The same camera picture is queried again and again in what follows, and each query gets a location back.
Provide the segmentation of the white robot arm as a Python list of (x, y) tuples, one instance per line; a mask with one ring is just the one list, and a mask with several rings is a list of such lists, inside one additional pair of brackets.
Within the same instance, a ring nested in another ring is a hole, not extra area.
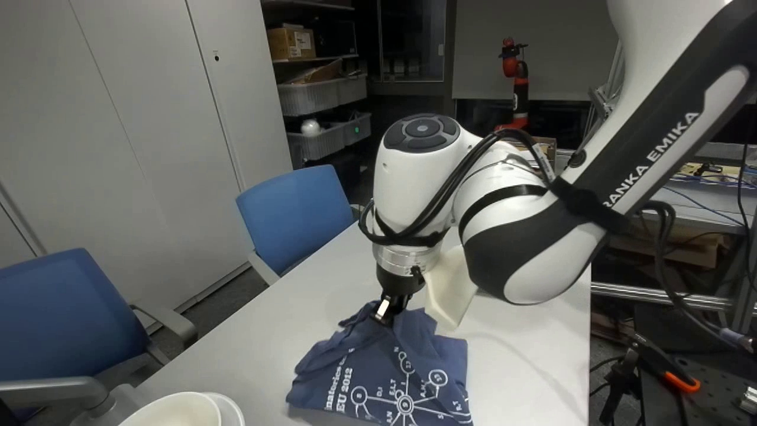
[(623, 85), (606, 117), (554, 167), (526, 130), (479, 135), (413, 114), (379, 141), (371, 240), (381, 322), (430, 284), (454, 236), (470, 284), (512, 305), (566, 292), (609, 228), (637, 212), (756, 90), (757, 0), (606, 0)]

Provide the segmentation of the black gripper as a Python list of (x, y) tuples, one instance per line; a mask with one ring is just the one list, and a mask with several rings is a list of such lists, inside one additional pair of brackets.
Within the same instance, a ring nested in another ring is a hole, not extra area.
[(381, 284), (381, 301), (373, 307), (373, 316), (379, 322), (391, 322), (394, 311), (404, 309), (413, 295), (427, 284), (420, 265), (414, 265), (410, 275), (395, 275), (377, 268), (377, 277)]

